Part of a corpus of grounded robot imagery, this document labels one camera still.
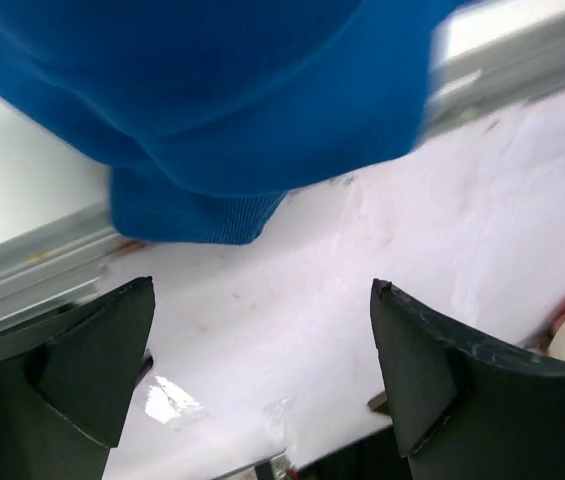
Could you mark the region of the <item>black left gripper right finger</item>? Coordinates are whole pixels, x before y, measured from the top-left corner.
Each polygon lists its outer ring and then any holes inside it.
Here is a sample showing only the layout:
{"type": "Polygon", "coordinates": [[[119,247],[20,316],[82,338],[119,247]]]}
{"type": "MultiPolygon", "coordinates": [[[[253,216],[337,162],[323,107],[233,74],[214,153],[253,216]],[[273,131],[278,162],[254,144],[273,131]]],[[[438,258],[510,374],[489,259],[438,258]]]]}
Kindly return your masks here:
{"type": "Polygon", "coordinates": [[[416,479],[565,479],[565,361],[449,318],[384,280],[370,317],[416,479]]]}

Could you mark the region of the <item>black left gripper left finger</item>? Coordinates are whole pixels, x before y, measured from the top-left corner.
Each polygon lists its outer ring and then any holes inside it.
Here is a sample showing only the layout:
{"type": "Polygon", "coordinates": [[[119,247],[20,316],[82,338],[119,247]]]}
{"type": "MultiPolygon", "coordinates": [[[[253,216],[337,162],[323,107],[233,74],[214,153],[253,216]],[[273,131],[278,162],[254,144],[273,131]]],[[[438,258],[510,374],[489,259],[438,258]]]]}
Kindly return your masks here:
{"type": "Polygon", "coordinates": [[[120,442],[155,294],[136,278],[0,333],[0,479],[100,479],[120,442]]]}

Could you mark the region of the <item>blue zip jacket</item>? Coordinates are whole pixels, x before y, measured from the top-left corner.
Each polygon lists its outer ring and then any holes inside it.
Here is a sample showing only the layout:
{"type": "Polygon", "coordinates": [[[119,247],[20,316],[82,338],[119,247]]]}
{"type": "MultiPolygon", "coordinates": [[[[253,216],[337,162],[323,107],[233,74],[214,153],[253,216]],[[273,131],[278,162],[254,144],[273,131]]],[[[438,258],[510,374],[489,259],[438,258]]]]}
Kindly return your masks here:
{"type": "Polygon", "coordinates": [[[457,1],[0,1],[0,97],[111,172],[114,227],[243,245],[415,146],[457,1]]]}

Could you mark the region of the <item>aluminium front rail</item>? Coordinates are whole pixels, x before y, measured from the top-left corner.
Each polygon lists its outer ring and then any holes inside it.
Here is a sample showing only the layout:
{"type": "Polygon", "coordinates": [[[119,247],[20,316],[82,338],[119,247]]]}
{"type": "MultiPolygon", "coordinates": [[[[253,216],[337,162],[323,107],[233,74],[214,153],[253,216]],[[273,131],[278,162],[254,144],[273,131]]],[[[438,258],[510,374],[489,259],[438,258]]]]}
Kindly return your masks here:
{"type": "MultiPolygon", "coordinates": [[[[428,103],[436,136],[565,89],[565,1],[489,1],[454,15],[428,103]]],[[[107,172],[0,100],[0,331],[80,301],[127,241],[107,172]]]]}

